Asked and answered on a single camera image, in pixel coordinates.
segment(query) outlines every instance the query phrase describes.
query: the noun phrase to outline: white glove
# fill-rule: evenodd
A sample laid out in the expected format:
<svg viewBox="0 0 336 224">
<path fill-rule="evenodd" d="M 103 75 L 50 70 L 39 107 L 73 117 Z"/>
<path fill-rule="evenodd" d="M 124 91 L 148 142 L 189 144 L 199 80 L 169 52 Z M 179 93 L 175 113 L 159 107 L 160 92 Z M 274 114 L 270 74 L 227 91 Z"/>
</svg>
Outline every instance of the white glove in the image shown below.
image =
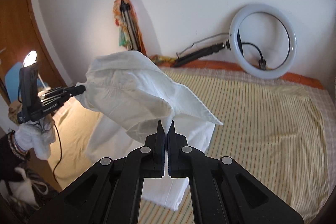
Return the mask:
<svg viewBox="0 0 336 224">
<path fill-rule="evenodd" d="M 50 144 L 56 140 L 54 124 L 51 115 L 47 115 L 38 122 L 19 125 L 14 134 L 16 144 L 25 151 L 34 148 L 39 159 L 47 160 L 51 155 Z"/>
</svg>

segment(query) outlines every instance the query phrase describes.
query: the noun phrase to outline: black sleeve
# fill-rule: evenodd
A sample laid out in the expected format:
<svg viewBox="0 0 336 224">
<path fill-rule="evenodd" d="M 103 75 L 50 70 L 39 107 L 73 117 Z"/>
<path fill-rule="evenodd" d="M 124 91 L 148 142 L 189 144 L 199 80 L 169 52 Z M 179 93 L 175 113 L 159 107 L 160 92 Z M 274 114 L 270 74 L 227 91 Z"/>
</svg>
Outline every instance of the black sleeve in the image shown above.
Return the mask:
<svg viewBox="0 0 336 224">
<path fill-rule="evenodd" d="M 0 180 L 21 181 L 21 174 L 15 172 L 17 167 L 24 160 L 14 155 L 8 140 L 8 133 L 0 139 Z"/>
</svg>

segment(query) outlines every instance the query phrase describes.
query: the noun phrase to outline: person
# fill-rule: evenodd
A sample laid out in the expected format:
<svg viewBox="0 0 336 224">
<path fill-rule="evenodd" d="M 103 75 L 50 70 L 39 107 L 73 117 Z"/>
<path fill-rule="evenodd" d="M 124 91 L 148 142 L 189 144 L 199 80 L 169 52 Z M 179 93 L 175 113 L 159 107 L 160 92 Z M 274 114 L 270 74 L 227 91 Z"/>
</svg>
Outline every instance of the person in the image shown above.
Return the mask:
<svg viewBox="0 0 336 224">
<path fill-rule="evenodd" d="M 41 160 L 50 157 L 53 142 L 55 131 L 51 115 L 38 122 L 21 124 L 17 131 L 0 139 L 0 194 L 21 223 L 27 223 L 36 210 L 58 194 L 26 164 L 32 148 Z"/>
</svg>

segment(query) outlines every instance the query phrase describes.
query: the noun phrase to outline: white ring light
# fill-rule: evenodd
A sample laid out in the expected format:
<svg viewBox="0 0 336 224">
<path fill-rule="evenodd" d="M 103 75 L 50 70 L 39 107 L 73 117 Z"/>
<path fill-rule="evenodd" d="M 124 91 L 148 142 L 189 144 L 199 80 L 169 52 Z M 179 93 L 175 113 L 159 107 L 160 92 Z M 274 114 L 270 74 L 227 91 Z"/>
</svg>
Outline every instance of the white ring light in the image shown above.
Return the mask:
<svg viewBox="0 0 336 224">
<path fill-rule="evenodd" d="M 243 20 L 247 18 L 249 15 L 252 15 L 254 13 L 266 13 L 271 16 L 274 16 L 282 23 L 282 25 L 286 29 L 289 40 L 288 54 L 285 61 L 275 69 L 272 70 L 258 69 L 252 66 L 249 62 L 247 62 L 242 53 L 240 52 L 237 39 L 238 29 Z M 281 13 L 278 9 L 266 4 L 249 4 L 243 7 L 241 10 L 239 10 L 239 12 L 233 18 L 230 25 L 229 41 L 231 50 L 238 64 L 242 67 L 242 69 L 253 76 L 263 79 L 275 79 L 284 75 L 292 66 L 296 55 L 296 37 L 292 24 L 285 17 L 285 15 Z"/>
</svg>

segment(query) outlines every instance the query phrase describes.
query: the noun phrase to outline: brown door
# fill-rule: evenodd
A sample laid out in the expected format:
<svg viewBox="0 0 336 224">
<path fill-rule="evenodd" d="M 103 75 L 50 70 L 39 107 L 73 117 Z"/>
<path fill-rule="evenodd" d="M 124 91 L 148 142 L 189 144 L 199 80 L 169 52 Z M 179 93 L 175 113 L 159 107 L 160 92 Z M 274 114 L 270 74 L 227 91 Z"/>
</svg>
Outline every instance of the brown door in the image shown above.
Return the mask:
<svg viewBox="0 0 336 224">
<path fill-rule="evenodd" d="M 32 50 L 37 52 L 39 73 L 52 88 L 65 86 L 38 31 L 30 0 L 0 0 L 0 78 Z"/>
</svg>

